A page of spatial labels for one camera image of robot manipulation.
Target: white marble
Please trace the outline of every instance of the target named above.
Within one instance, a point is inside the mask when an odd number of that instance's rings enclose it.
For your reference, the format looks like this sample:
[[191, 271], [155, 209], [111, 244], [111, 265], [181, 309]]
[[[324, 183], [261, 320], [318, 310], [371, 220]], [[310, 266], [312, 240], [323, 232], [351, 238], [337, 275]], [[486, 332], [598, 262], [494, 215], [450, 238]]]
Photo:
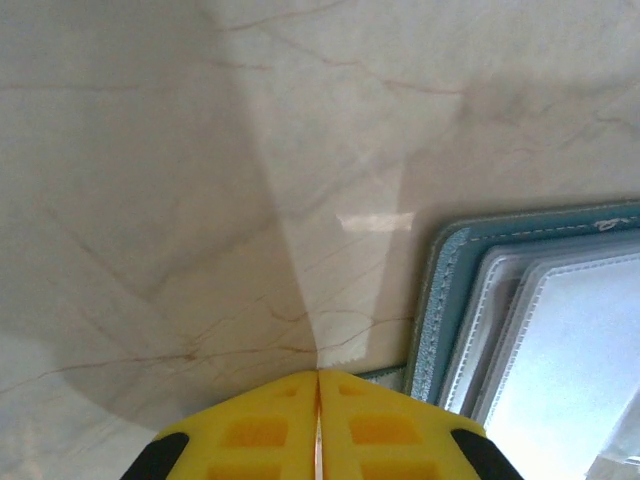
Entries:
[[637, 0], [0, 0], [0, 480], [399, 364], [441, 221], [639, 193]]

